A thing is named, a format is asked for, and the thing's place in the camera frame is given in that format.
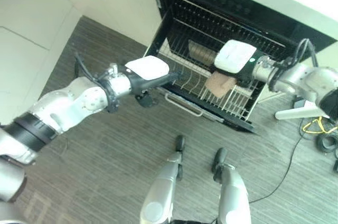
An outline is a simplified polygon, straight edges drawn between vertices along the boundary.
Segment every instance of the floor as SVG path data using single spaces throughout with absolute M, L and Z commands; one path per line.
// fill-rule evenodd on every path
M 51 74 L 44 92 L 73 78 L 73 51 L 82 53 L 92 72 L 110 62 L 139 58 L 145 47 L 82 18 Z M 220 186 L 210 164 L 219 147 L 229 151 L 249 200 L 270 193 L 283 177 L 299 139 L 299 120 L 277 121 L 274 112 L 291 106 L 285 96 L 257 105 L 251 120 L 256 134 L 236 132 L 196 118 L 167 103 L 142 108 L 132 96 L 119 112 L 88 117 L 41 151 L 27 168 L 29 182 L 17 201 L 30 223 L 138 223 L 143 199 L 156 171 L 173 151 L 178 134 L 187 138 L 184 178 L 177 183 L 174 218 L 211 222 L 218 212 Z M 252 223 L 338 223 L 334 156 L 301 140 L 290 172 L 271 197 L 250 205 Z

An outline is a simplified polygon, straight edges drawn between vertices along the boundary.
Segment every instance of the brown object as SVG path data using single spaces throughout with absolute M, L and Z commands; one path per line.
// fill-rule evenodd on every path
M 215 71 L 205 82 L 205 87 L 217 98 L 223 97 L 236 85 L 236 79 Z
M 188 44 L 190 57 L 202 62 L 206 66 L 210 66 L 213 64 L 217 56 L 216 52 L 191 40 L 188 41 Z

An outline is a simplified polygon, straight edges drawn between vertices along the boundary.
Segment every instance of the yellow cable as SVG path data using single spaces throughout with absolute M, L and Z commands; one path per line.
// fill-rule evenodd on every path
M 329 131 L 326 131 L 325 128 L 324 128 L 324 126 L 323 126 L 322 119 L 323 119 L 323 117 L 319 117 L 319 118 L 314 119 L 312 122 L 309 122 L 309 123 L 307 123 L 306 125 L 304 125 L 302 130 L 303 130 L 305 133 L 310 133 L 310 134 L 321 134 L 321 133 L 326 133 L 326 134 L 328 134 L 328 133 L 331 133 L 331 132 L 333 132 L 334 130 L 337 130 L 337 129 L 338 129 L 338 126 L 335 126 L 335 127 L 331 128 Z M 315 123 L 315 122 L 318 122 L 318 125 L 319 125 L 319 128 L 321 129 L 321 131 L 316 132 L 316 131 L 306 130 L 307 128 L 310 127 L 311 124 L 313 124 L 313 123 Z

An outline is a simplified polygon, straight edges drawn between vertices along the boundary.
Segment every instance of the cable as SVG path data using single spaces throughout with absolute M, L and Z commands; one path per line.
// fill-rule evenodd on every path
M 307 141 L 311 141 L 311 140 L 313 140 L 313 137 L 311 137 L 311 138 L 304 137 L 304 135 L 305 135 L 305 132 L 303 131 L 303 122 L 304 122 L 304 120 L 305 120 L 305 118 L 303 118 L 301 120 L 301 122 L 299 123 L 298 133 L 299 133 L 300 137 L 303 137 L 303 139 L 306 139 Z
M 281 179 L 281 181 L 280 181 L 280 183 L 277 185 L 277 187 L 276 187 L 271 193 L 269 193 L 268 195 L 266 195 L 266 196 L 264 196 L 264 197 L 262 197 L 262 198 L 260 198 L 260 199 L 256 199 L 256 200 L 250 201 L 249 204 L 252 204 L 252 203 L 258 202 L 258 201 L 260 201 L 260 200 L 266 199 L 266 198 L 270 197 L 271 195 L 273 195 L 273 194 L 279 189 L 279 187 L 281 186 L 281 184 L 284 182 L 284 180 L 285 180 L 287 174 L 289 173 L 289 170 L 290 170 L 290 167 L 291 167 L 291 164 L 292 164 L 292 159 L 293 159 L 293 157 L 294 157 L 294 153 L 295 153 L 295 151 L 296 151 L 296 148 L 297 148 L 298 144 L 301 142 L 302 138 L 303 138 L 303 137 L 300 137 L 299 140 L 297 141 L 297 143 L 295 144 L 295 146 L 294 146 L 294 148 L 293 148 L 293 150 L 292 150 L 292 153 L 291 153 L 289 165 L 288 165 L 288 167 L 287 167 L 287 169 L 286 169 L 286 172 L 285 172 L 283 178 Z
M 108 92 L 108 90 L 99 82 L 98 79 L 96 79 L 90 72 L 89 70 L 87 69 L 86 65 L 84 64 L 81 56 L 79 55 L 79 53 L 76 51 L 75 52 L 75 59 L 76 59 L 76 63 L 78 64 L 78 66 L 80 67 L 82 73 L 84 74 L 84 76 L 86 76 L 91 82 L 93 82 L 94 84 L 98 85 L 106 94 L 106 97 L 107 97 L 107 107 L 110 107 L 111 105 L 111 100 L 109 98 L 110 94 Z M 77 70 L 74 66 L 74 74 L 76 75 Z
M 287 57 L 282 62 L 274 63 L 274 66 L 277 68 L 277 71 L 270 80 L 270 83 L 269 83 L 270 91 L 274 91 L 274 87 L 278 79 L 283 75 L 285 71 L 289 70 L 290 68 L 295 66 L 297 63 L 299 63 L 300 60 L 303 58 L 306 51 L 309 51 L 311 54 L 313 66 L 318 67 L 315 46 L 311 43 L 310 39 L 302 39 L 299 42 L 292 57 Z
M 303 132 L 305 133 L 309 133 L 309 134 L 322 134 L 322 133 L 325 133 L 325 134 L 329 134 L 335 130 L 338 129 L 338 126 L 335 126 L 333 128 L 331 128 L 330 130 L 326 131 L 324 126 L 323 126 L 323 123 L 322 123 L 322 119 L 323 117 L 320 116 L 319 118 L 316 118 L 314 120 L 312 120 L 312 122 L 309 122 L 307 123 L 306 125 L 303 126 Z M 318 125 L 319 125 L 319 128 L 321 129 L 321 131 L 311 131 L 311 130 L 307 130 L 313 123 L 315 122 L 318 122 Z

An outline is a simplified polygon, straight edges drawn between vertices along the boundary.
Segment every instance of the white stand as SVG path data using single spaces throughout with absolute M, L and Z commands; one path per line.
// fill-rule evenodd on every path
M 287 109 L 275 113 L 275 117 L 278 120 L 291 118 L 304 118 L 304 117 L 319 117 L 325 115 L 326 115 L 325 112 L 323 112 L 317 106 L 307 106 L 296 109 Z

